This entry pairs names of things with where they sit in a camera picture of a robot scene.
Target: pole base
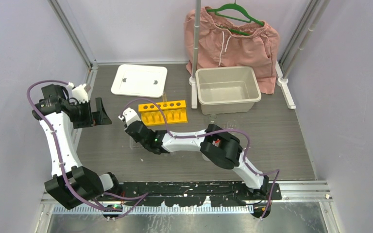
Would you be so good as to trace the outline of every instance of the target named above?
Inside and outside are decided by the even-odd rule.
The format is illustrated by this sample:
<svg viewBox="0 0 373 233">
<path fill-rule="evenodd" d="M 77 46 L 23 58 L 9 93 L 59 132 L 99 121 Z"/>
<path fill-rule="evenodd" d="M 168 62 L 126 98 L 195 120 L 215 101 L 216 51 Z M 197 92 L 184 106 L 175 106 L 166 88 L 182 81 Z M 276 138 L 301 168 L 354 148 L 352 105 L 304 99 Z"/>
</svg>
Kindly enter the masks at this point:
<svg viewBox="0 0 373 233">
<path fill-rule="evenodd" d="M 189 78 L 189 85 L 191 85 L 191 108 L 197 109 L 198 108 L 197 82 L 192 76 Z"/>
<path fill-rule="evenodd" d="M 284 94 L 285 102 L 287 102 L 287 107 L 289 109 L 295 109 L 296 105 L 294 103 L 294 100 L 292 99 L 291 92 L 288 89 L 288 79 L 279 77 L 277 79 L 277 85 L 281 87 L 282 94 Z"/>
</svg>

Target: white drawstring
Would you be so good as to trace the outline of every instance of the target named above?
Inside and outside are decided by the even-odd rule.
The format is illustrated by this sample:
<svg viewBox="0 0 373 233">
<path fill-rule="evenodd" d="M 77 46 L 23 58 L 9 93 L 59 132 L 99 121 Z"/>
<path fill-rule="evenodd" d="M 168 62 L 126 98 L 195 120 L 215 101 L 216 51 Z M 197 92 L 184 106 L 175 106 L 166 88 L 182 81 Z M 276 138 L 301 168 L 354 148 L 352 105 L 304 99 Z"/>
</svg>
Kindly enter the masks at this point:
<svg viewBox="0 0 373 233">
<path fill-rule="evenodd" d="M 222 47 L 221 47 L 221 52 L 220 52 L 220 62 L 218 63 L 218 66 L 220 66 L 221 65 L 221 55 L 222 55 L 222 51 L 224 50 L 224 36 L 225 36 L 225 33 L 224 33 L 224 31 L 222 31 Z"/>
<path fill-rule="evenodd" d="M 229 39 L 231 39 L 231 36 L 229 36 L 228 40 L 226 41 L 226 46 L 225 46 L 225 51 L 224 52 L 226 52 L 226 49 L 228 48 Z M 224 31 L 222 31 L 222 47 L 221 47 L 221 52 L 220 52 L 220 62 L 218 63 L 218 66 L 221 66 L 221 56 L 222 56 L 222 51 L 224 49 L 224 42 L 225 42 L 225 33 L 224 33 Z"/>
<path fill-rule="evenodd" d="M 225 51 L 224 52 L 226 52 L 226 48 L 228 47 L 229 39 L 231 39 L 231 36 L 229 36 L 228 40 L 226 41 L 226 46 L 225 46 Z"/>
</svg>

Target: beige plastic bin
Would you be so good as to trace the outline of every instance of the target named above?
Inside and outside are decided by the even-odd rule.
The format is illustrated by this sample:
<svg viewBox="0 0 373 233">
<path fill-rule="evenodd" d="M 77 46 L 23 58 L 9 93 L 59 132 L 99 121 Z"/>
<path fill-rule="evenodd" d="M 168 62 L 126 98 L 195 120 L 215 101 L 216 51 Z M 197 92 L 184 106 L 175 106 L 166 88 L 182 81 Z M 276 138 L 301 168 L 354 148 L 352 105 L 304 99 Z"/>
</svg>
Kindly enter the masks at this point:
<svg viewBox="0 0 373 233">
<path fill-rule="evenodd" d="M 251 67 L 198 69 L 196 80 L 204 115 L 247 112 L 261 100 Z"/>
</svg>

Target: yellow test tube rack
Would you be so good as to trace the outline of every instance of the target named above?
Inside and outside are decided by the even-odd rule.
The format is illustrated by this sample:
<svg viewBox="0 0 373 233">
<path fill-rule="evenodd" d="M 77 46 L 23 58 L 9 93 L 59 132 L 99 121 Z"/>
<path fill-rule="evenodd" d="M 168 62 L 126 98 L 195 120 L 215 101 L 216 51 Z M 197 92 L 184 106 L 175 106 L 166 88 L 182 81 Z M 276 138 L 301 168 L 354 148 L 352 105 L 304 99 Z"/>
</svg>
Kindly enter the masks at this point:
<svg viewBox="0 0 373 233">
<path fill-rule="evenodd" d="M 164 112 L 168 124 L 188 123 L 187 104 L 185 100 L 156 103 Z M 141 120 L 146 126 L 164 125 L 164 118 L 158 108 L 152 103 L 138 105 Z"/>
</svg>

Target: dark wooden tabletop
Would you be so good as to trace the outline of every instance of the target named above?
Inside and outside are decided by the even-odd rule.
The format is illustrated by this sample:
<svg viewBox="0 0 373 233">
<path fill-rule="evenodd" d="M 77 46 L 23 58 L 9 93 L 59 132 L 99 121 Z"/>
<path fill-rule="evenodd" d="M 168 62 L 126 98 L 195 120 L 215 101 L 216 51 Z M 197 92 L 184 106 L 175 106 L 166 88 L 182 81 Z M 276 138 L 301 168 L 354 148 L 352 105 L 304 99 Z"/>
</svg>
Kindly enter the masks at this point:
<svg viewBox="0 0 373 233">
<path fill-rule="evenodd" d="M 165 92 L 169 100 L 186 100 L 188 123 L 170 125 L 175 132 L 193 132 L 206 129 L 208 116 L 199 109 L 190 108 L 190 74 L 185 64 L 159 65 L 168 69 Z M 102 97 L 112 125 L 83 129 L 78 145 L 78 156 L 83 166 L 103 174 L 112 172 L 123 181 L 225 181 L 239 180 L 233 171 L 224 170 L 202 159 L 198 152 L 178 151 L 175 154 L 155 155 L 143 148 L 131 149 L 130 138 L 118 119 L 123 107 L 136 97 L 111 93 L 118 66 L 100 66 L 92 97 Z M 236 129 L 251 137 L 248 158 L 261 171 L 281 169 L 279 180 L 315 179 L 314 172 L 294 110 L 287 108 L 281 89 L 264 95 L 260 102 L 246 113 L 218 114 L 216 124 L 225 128 L 230 120 Z M 163 126 L 151 129 L 164 129 Z M 241 145 L 246 139 L 237 134 Z"/>
</svg>

